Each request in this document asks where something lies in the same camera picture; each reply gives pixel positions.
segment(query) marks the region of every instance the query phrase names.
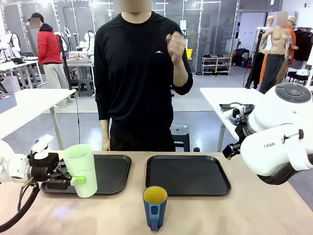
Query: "black cap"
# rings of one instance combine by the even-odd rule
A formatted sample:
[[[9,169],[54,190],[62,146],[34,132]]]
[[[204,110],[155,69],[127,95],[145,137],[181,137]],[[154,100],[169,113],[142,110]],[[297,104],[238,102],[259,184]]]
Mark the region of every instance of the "black cap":
[[[44,23],[44,17],[42,16],[42,14],[40,14],[38,12],[32,14],[31,18],[40,18],[41,22]]]

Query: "neck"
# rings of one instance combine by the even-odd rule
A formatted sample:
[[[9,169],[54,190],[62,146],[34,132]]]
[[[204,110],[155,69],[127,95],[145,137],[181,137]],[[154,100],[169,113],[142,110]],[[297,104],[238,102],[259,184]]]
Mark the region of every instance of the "neck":
[[[151,12],[122,12],[123,19],[133,24],[144,23],[150,16]]]

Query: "gray stool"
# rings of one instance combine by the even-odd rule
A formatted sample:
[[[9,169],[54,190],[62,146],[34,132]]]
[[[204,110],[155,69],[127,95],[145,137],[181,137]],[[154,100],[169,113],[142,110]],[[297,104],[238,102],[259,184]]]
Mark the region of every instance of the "gray stool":
[[[175,142],[175,147],[183,147],[184,152],[190,152],[189,128],[184,125],[172,125],[171,133]]]
[[[92,96],[93,93],[93,87],[91,85],[91,80],[90,79],[78,79],[78,95],[79,97],[83,96],[83,95],[88,95],[88,96]],[[81,90],[81,85],[85,84],[87,91],[82,91]]]

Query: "cup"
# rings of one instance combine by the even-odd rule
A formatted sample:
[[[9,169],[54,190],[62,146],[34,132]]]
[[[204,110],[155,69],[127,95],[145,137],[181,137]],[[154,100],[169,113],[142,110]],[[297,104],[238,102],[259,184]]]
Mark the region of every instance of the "cup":
[[[144,190],[142,197],[146,211],[147,224],[151,231],[159,231],[163,226],[167,191],[159,186],[151,186]]]
[[[87,144],[78,144],[64,151],[64,163],[73,180],[78,196],[90,197],[97,192],[97,178],[94,168],[92,148]]]

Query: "black circular cap on robot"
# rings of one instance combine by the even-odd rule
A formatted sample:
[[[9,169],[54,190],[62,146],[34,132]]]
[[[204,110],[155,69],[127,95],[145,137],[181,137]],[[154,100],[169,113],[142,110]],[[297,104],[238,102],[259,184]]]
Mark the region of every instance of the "black circular cap on robot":
[[[277,85],[275,92],[278,97],[290,103],[305,103],[312,97],[311,92],[306,87],[292,82]]]

